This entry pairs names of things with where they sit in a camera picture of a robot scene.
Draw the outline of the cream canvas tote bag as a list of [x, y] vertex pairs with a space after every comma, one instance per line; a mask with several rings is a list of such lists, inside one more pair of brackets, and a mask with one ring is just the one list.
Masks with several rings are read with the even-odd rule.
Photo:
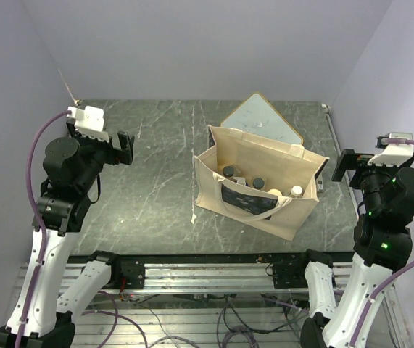
[[[256, 136], [235, 128], [208, 127], [209, 145], [194, 157], [199, 193], [196, 205], [246, 225], [291, 241], [318, 204], [316, 178], [328, 158], [287, 144]], [[225, 166], [235, 167], [235, 175], [244, 177], [248, 186], [225, 178]], [[256, 177], [265, 180], [261, 190], [252, 186]], [[291, 188], [304, 190], [293, 199]], [[269, 194], [278, 189], [283, 194]]]

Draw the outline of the cream cylindrical bottle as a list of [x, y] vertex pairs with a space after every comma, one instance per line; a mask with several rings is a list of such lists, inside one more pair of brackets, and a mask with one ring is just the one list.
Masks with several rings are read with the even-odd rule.
[[280, 190], [276, 189], [276, 188], [272, 188], [268, 191], [269, 194], [275, 195], [275, 196], [282, 196], [283, 194], [281, 193]]

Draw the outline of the clear bottle with dark cap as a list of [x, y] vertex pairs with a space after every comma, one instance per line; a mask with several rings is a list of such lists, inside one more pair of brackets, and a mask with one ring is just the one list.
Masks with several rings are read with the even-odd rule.
[[225, 178], [232, 178], [235, 175], [235, 167], [232, 165], [227, 165], [223, 168], [222, 174]]

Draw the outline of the orange blue spray bottle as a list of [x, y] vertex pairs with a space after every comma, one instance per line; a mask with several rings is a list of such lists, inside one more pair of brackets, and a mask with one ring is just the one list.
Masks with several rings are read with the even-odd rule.
[[248, 183], [247, 183], [247, 181], [246, 181], [246, 179], [244, 177], [234, 176], [233, 179], [239, 185], [248, 186]]

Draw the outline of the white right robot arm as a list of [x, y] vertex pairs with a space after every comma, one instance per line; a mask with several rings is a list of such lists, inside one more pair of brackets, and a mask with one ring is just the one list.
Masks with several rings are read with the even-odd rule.
[[414, 152], [378, 155], [345, 149], [333, 181], [348, 171], [349, 185], [363, 196], [365, 213], [354, 229], [354, 254], [349, 280], [340, 300], [334, 291], [331, 258], [307, 250], [294, 269], [295, 281], [309, 289], [310, 312], [300, 334], [302, 347], [364, 347], [385, 297], [385, 288], [406, 269], [413, 250], [408, 224], [414, 218]]

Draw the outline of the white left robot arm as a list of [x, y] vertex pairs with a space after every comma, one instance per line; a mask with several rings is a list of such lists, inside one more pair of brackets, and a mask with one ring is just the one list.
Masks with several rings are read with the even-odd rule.
[[70, 135], [50, 141], [45, 148], [46, 180], [33, 203], [33, 245], [17, 304], [0, 327], [0, 347], [70, 347], [75, 322], [102, 287], [114, 288], [122, 280], [120, 257], [95, 251], [81, 274], [61, 291], [71, 250], [84, 218], [94, 203], [88, 196], [100, 184], [105, 165], [131, 165], [134, 138], [117, 134], [112, 139], [85, 136], [73, 121]]

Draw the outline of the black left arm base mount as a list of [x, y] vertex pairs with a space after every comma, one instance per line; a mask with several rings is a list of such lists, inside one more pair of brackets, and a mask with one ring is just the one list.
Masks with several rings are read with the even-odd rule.
[[146, 268], [137, 259], [107, 253], [102, 262], [110, 266], [110, 279], [105, 289], [143, 289], [146, 279]]

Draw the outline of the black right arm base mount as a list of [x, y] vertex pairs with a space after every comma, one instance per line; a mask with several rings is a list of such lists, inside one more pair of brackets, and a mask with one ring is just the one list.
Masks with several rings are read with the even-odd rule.
[[320, 262], [332, 268], [330, 255], [308, 249], [303, 253], [270, 254], [265, 261], [265, 273], [272, 278], [275, 289], [307, 288], [305, 269], [310, 262]]

